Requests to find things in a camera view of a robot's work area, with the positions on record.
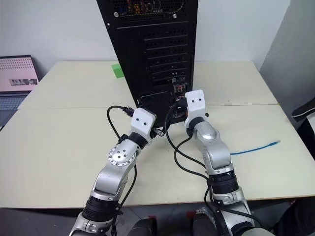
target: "green sticky note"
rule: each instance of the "green sticky note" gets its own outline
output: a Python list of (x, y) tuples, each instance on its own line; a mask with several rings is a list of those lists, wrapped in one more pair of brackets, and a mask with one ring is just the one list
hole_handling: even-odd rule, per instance
[(116, 78), (125, 77), (122, 68), (120, 67), (120, 64), (114, 64), (112, 65), (112, 69), (114, 71), (114, 74)]

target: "cable connector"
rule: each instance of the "cable connector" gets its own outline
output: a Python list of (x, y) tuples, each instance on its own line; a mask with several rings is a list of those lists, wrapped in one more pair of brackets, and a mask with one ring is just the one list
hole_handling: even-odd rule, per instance
[(127, 134), (123, 134), (119, 139), (118, 143), (121, 144), (123, 140), (127, 139), (129, 136)]
[(130, 117), (133, 116), (134, 109), (130, 106), (123, 107), (123, 111)]
[(176, 102), (177, 107), (187, 107), (188, 103), (187, 103), (187, 99), (184, 97), (183, 99), (179, 100), (178, 102)]
[(275, 142), (270, 143), (269, 146), (273, 146), (273, 145), (276, 145), (276, 144), (278, 144), (278, 143), (280, 143), (280, 140), (277, 140), (277, 141), (275, 141)]

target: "blue ethernet cable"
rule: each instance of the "blue ethernet cable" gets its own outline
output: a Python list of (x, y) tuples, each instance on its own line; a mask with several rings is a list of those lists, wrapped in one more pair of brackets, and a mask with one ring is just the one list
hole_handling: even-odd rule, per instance
[(240, 151), (240, 152), (233, 152), (233, 153), (231, 153), (231, 155), (239, 155), (239, 154), (244, 154), (244, 153), (247, 153), (247, 152), (258, 151), (258, 150), (261, 150), (261, 149), (264, 149), (264, 148), (276, 145), (278, 143), (280, 143), (280, 140), (272, 142), (272, 143), (270, 143), (268, 145), (265, 145), (265, 146), (262, 146), (262, 147), (255, 148), (255, 149), (246, 150), (246, 151)]

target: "table surface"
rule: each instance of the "table surface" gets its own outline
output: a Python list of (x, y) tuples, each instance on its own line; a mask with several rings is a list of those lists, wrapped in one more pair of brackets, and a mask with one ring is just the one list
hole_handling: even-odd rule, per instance
[[(116, 63), (58, 62), (19, 110), (108, 107), (108, 104), (134, 106), (125, 79), (116, 79), (111, 68)], [(208, 106), (277, 104), (251, 61), (196, 62), (193, 89), (205, 91)]]
[[(207, 107), (231, 152), (275, 146), (233, 156), (248, 200), (315, 195), (315, 162), (279, 105)], [(122, 134), (130, 118), (112, 112)], [(174, 143), (187, 137), (182, 123), (169, 130)], [(106, 108), (19, 110), (0, 132), (0, 207), (83, 207), (116, 137)], [(183, 151), (201, 155), (190, 141)], [(179, 157), (185, 167), (204, 172)], [(157, 137), (137, 159), (138, 178), (126, 205), (201, 202), (206, 182), (179, 169), (165, 137)], [(133, 178), (130, 172), (129, 182)]]

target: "computer case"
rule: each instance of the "computer case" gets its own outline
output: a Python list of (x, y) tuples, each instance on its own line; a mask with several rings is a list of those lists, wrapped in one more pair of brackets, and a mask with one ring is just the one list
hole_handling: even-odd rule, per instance
[[(97, 0), (137, 107), (157, 115), (192, 90), (197, 0)], [(173, 123), (184, 121), (179, 108)]]

